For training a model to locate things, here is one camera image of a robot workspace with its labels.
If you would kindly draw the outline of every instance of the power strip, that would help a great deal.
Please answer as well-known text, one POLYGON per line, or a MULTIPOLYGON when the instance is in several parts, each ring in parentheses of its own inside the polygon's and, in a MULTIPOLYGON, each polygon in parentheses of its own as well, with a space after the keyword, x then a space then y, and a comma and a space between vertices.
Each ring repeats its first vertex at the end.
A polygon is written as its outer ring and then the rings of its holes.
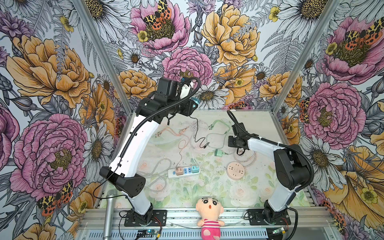
POLYGON ((191 177, 193 175, 198 175, 201 172, 201 169, 198 166, 189 166, 189 167, 178 167, 178 169, 181 169, 182 174, 177 175, 177 169, 168 169, 168 178, 180 178, 180 177, 191 177))

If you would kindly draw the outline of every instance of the pink striped shirt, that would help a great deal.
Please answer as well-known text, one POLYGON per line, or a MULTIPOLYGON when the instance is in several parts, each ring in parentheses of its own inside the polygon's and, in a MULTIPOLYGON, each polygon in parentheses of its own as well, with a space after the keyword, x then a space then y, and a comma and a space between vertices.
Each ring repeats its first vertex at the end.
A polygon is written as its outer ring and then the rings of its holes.
POLYGON ((209 221, 208 219, 204 219, 203 228, 220 228, 220 224, 217 221, 209 221))

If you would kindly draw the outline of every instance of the doll head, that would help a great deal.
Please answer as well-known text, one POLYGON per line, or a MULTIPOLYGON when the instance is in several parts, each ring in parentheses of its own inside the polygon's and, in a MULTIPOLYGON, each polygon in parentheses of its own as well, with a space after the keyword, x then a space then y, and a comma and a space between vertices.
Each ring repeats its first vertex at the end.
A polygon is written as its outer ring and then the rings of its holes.
POLYGON ((221 203, 213 198, 203 197, 196 203, 196 210, 203 219, 216 221, 221 213, 224 212, 221 203))

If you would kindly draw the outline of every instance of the round power socket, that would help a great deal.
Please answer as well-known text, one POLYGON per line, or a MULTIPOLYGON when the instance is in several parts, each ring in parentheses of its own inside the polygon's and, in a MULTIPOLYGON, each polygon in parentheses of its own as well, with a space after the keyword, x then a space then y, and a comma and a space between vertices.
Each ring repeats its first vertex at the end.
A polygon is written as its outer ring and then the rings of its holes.
POLYGON ((240 163, 231 162, 227 167, 227 174, 233 180, 240 180, 244 176, 245 170, 240 163))

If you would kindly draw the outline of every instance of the plush doll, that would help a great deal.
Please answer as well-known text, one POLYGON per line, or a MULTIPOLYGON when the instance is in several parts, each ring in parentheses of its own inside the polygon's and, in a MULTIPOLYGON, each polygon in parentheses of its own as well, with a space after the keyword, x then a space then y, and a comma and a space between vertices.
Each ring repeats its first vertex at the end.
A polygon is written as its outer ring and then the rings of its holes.
POLYGON ((203 240, 220 240, 220 227, 224 222, 218 220, 221 213, 224 212, 221 203, 213 198, 203 197, 196 203, 196 210, 202 217, 197 225, 201 228, 201 238, 203 240))

